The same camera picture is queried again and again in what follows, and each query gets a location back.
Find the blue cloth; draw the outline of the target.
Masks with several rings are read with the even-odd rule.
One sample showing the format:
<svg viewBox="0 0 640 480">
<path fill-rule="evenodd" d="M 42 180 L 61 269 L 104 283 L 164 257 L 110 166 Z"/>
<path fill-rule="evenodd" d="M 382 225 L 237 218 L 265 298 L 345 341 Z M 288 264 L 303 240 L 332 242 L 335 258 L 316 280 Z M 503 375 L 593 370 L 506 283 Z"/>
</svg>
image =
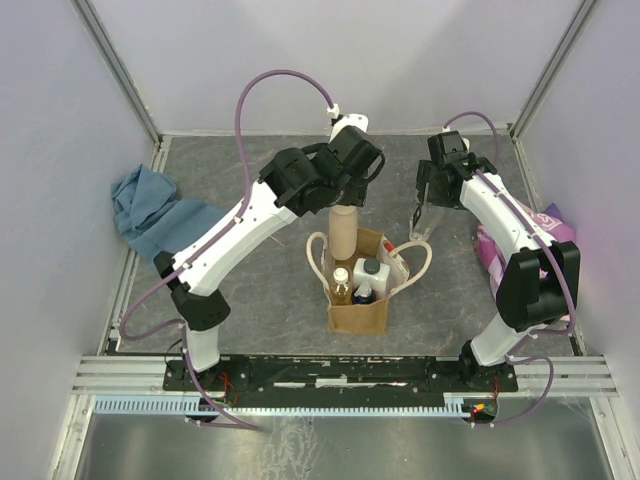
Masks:
<svg viewBox="0 0 640 480">
<path fill-rule="evenodd" d="M 110 189 L 114 223 L 121 238 L 152 264 L 162 251 L 177 253 L 220 221 L 225 212 L 184 198 L 167 175 L 139 165 Z"/>
</svg>

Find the beige pump lotion bottle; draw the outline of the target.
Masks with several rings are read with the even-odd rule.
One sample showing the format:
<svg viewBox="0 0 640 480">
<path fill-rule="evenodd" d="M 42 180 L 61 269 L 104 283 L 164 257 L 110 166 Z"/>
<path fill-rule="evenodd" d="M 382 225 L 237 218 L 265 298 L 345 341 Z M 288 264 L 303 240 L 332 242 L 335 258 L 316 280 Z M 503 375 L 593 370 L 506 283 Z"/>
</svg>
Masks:
<svg viewBox="0 0 640 480">
<path fill-rule="evenodd" d="M 358 211 L 355 206 L 336 205 L 330 209 L 328 242 L 332 257 L 348 260 L 356 251 L 358 235 Z"/>
</svg>

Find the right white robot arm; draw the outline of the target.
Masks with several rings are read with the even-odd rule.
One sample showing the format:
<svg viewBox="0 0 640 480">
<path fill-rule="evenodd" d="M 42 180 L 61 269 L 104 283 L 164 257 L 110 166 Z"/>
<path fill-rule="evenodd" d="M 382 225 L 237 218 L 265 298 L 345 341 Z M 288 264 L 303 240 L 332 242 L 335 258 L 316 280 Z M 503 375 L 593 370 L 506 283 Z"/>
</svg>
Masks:
<svg viewBox="0 0 640 480">
<path fill-rule="evenodd" d="M 464 344 L 458 360 L 459 382 L 478 391 L 494 373 L 504 373 L 507 359 L 525 338 L 575 315 L 580 252 L 574 242 L 560 242 L 537 225 L 494 165 L 471 152 L 457 131 L 443 131 L 427 144 L 430 157 L 420 161 L 416 175 L 411 239 L 426 240 L 443 210 L 467 210 L 495 242 L 504 269 L 495 317 Z"/>
</svg>

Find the clear square bottle black cap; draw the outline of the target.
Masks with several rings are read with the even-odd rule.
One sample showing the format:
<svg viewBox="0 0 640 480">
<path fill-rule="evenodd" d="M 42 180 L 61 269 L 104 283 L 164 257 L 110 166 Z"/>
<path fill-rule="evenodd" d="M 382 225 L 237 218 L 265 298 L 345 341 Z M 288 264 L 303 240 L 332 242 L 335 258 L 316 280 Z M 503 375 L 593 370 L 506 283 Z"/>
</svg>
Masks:
<svg viewBox="0 0 640 480">
<path fill-rule="evenodd" d="M 423 225 L 420 229 L 411 229 L 409 225 L 409 239 L 411 241 L 428 242 L 437 226 L 445 216 L 444 207 L 424 203 Z"/>
</svg>

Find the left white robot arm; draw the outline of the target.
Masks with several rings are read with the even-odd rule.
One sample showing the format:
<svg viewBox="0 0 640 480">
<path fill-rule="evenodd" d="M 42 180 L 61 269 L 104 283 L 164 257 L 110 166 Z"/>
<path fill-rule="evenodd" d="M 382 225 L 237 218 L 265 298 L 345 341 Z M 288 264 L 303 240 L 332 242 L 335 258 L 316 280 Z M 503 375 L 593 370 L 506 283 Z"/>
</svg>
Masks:
<svg viewBox="0 0 640 480">
<path fill-rule="evenodd" d="M 347 114 L 335 123 L 328 142 L 278 152 L 260 170 L 250 198 L 188 247 L 155 257 L 186 322 L 185 376 L 197 389 L 212 389 L 221 375 L 219 326 L 230 314 L 219 290 L 222 280 L 269 236 L 304 215 L 363 205 L 368 184 L 385 164 L 368 125 L 367 116 Z"/>
</svg>

